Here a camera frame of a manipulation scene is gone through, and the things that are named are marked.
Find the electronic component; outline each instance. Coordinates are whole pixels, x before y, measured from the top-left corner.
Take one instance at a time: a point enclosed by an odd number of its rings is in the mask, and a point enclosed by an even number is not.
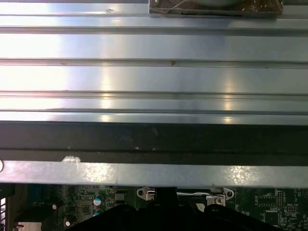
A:
[[[101,213],[103,212],[103,210],[101,208],[99,209],[96,209],[93,216],[97,216],[97,215],[100,215]]]
[[[275,196],[258,196],[258,206],[276,206]]]
[[[66,227],[73,226],[76,222],[77,222],[77,216],[70,214],[67,214],[63,220],[63,223]]]
[[[100,206],[102,201],[103,201],[103,196],[99,194],[94,198],[93,203],[96,206]]]
[[[115,193],[115,201],[125,201],[125,192],[123,191],[117,191]]]
[[[264,222],[273,226],[278,226],[279,224],[279,213],[277,211],[265,211],[264,212]]]

